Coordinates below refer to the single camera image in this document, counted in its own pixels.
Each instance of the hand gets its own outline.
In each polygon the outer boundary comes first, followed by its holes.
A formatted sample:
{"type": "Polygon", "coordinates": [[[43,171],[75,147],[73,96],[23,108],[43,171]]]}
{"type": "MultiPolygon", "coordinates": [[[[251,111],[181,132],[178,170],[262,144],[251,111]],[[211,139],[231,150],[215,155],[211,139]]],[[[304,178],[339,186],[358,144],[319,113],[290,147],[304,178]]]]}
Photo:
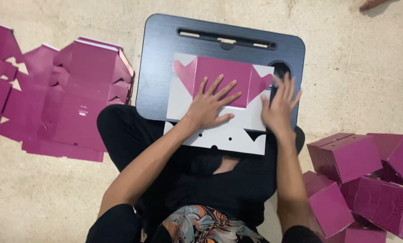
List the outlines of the hand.
{"type": "Polygon", "coordinates": [[[293,132],[290,127],[291,110],[299,102],[302,91],[299,91],[293,100],[294,78],[290,80],[289,73],[285,74],[284,82],[276,77],[274,77],[274,82],[278,88],[270,107],[269,97],[262,96],[262,120],[276,137],[281,137],[284,134],[289,135],[290,132],[293,132]]]}
{"type": "Polygon", "coordinates": [[[206,93],[204,93],[204,87],[206,86],[207,83],[207,77],[204,77],[203,81],[199,86],[197,96],[192,101],[191,106],[189,107],[187,113],[181,119],[181,121],[182,120],[188,121],[188,123],[191,126],[193,126],[195,130],[199,130],[202,128],[209,128],[216,126],[234,117],[234,114],[232,113],[228,113],[218,117],[218,112],[221,107],[234,101],[241,95],[241,92],[238,92],[223,100],[219,100],[228,91],[230,91],[237,83],[236,80],[233,80],[222,90],[220,90],[216,94],[213,94],[216,87],[218,87],[223,78],[224,75],[221,74],[218,78],[216,78],[215,82],[209,87],[206,93]]]}

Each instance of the finger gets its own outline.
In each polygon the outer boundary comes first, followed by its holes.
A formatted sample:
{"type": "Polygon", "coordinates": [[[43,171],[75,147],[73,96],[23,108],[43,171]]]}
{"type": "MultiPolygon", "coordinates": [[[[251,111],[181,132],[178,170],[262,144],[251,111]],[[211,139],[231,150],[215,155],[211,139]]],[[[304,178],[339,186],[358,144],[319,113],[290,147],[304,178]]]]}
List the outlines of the finger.
{"type": "Polygon", "coordinates": [[[284,76],[284,96],[283,99],[288,99],[288,95],[290,93],[290,73],[286,72],[284,76]]]}
{"type": "Polygon", "coordinates": [[[262,112],[269,110],[269,98],[262,95],[262,112]]]}
{"type": "Polygon", "coordinates": [[[198,87],[198,93],[197,96],[202,96],[204,93],[204,87],[206,86],[207,83],[207,76],[203,78],[203,81],[201,81],[200,86],[198,87]]]}
{"type": "Polygon", "coordinates": [[[220,74],[218,78],[216,78],[215,82],[210,85],[209,89],[206,92],[206,95],[211,96],[216,87],[220,84],[220,82],[224,79],[224,75],[220,74]]]}
{"type": "Polygon", "coordinates": [[[220,117],[217,117],[215,119],[215,121],[214,121],[214,126],[219,125],[219,124],[221,124],[223,122],[229,121],[229,120],[231,120],[233,118],[234,118],[233,113],[228,113],[228,114],[222,115],[220,117]]]}
{"type": "Polygon", "coordinates": [[[291,102],[291,100],[293,99],[293,95],[294,95],[294,83],[295,83],[295,78],[293,77],[291,79],[291,83],[290,83],[290,92],[288,94],[288,101],[291,102]]]}
{"type": "Polygon", "coordinates": [[[235,93],[234,95],[227,97],[221,101],[219,101],[220,107],[227,105],[228,103],[231,103],[232,101],[234,101],[235,99],[237,99],[239,96],[242,95],[242,92],[239,91],[237,93],[235,93]]]}
{"type": "Polygon", "coordinates": [[[219,100],[221,97],[223,97],[228,91],[230,91],[236,85],[236,83],[237,81],[233,80],[227,86],[222,88],[218,93],[214,95],[215,100],[219,100]]]}
{"type": "Polygon", "coordinates": [[[284,96],[284,83],[281,79],[274,76],[274,82],[277,85],[277,92],[275,93],[274,99],[282,99],[284,96]]]}
{"type": "Polygon", "coordinates": [[[291,104],[290,104],[290,108],[291,109],[293,109],[296,105],[297,105],[297,103],[299,102],[299,100],[301,99],[301,95],[302,95],[302,91],[300,90],[299,92],[297,92],[297,95],[296,95],[296,98],[294,98],[294,101],[293,102],[291,102],[291,104]]]}

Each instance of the person's left hand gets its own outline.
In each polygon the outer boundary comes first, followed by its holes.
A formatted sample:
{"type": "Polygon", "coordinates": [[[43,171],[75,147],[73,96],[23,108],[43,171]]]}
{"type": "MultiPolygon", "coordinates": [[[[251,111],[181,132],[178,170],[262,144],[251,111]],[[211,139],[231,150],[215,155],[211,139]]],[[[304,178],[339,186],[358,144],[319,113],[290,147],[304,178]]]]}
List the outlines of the person's left hand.
{"type": "Polygon", "coordinates": [[[218,91],[216,94],[213,94],[216,87],[223,80],[224,75],[221,74],[218,78],[216,78],[215,82],[209,87],[209,89],[204,93],[204,87],[207,83],[207,77],[204,77],[201,82],[197,96],[191,103],[187,113],[182,118],[182,120],[186,120],[189,124],[193,125],[195,130],[210,128],[216,126],[220,123],[226,122],[234,117],[234,114],[228,113],[218,117],[218,113],[221,107],[226,104],[234,101],[241,95],[241,92],[237,92],[230,97],[227,97],[223,100],[219,100],[223,97],[228,91],[230,91],[237,83],[236,80],[233,80],[230,84],[225,86],[222,90],[218,91]]]}

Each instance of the person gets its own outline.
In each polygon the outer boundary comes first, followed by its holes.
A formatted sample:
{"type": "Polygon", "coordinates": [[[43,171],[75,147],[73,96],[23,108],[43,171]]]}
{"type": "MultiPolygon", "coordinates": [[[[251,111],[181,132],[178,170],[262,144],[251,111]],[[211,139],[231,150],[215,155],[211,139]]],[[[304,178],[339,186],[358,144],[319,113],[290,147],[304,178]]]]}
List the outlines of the person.
{"type": "Polygon", "coordinates": [[[290,126],[301,91],[293,99],[289,74],[274,78],[272,103],[262,98],[261,117],[272,131],[264,156],[182,146],[195,131],[233,119],[218,117],[240,96],[221,99],[237,83],[215,93],[222,79],[205,90],[205,77],[186,115],[164,135],[163,121],[144,119],[132,106],[99,114],[99,133],[120,174],[104,193],[86,242],[140,242],[141,229],[144,242],[267,242],[256,227],[276,190],[282,242],[321,242],[309,229],[312,212],[297,157],[305,136],[290,126]]]}
{"type": "Polygon", "coordinates": [[[359,7],[359,10],[365,12],[389,1],[391,0],[366,0],[366,2],[359,7]]]}

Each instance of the cup holder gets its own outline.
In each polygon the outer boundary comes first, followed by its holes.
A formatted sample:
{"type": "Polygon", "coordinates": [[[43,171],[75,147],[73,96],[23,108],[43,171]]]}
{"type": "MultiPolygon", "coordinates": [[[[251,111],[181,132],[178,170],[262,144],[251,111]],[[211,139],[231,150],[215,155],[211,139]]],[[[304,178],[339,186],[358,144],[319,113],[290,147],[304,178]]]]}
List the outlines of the cup holder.
{"type": "Polygon", "coordinates": [[[290,76],[293,77],[293,72],[290,69],[290,66],[283,61],[273,61],[269,63],[268,66],[275,68],[274,75],[279,79],[284,79],[284,75],[286,72],[289,72],[290,76]]]}

